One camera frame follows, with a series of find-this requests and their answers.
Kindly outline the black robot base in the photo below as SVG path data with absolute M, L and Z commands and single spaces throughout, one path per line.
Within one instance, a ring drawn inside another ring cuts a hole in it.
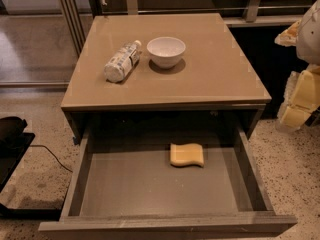
M 24 131 L 26 127 L 26 120 L 17 116 L 0 119 L 0 192 L 35 138 L 34 133 Z M 0 203 L 0 217 L 6 219 L 58 220 L 60 214 L 55 208 L 14 209 Z

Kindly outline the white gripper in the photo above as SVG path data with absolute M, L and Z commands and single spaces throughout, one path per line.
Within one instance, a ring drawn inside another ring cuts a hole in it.
M 320 0 L 316 0 L 301 21 L 278 34 L 274 42 L 285 47 L 296 45 L 300 59 L 309 64 L 320 64 Z M 300 73 L 292 71 L 283 97 L 277 114 L 277 129 L 283 132 L 299 130 L 320 107 L 320 66 L 309 65 Z

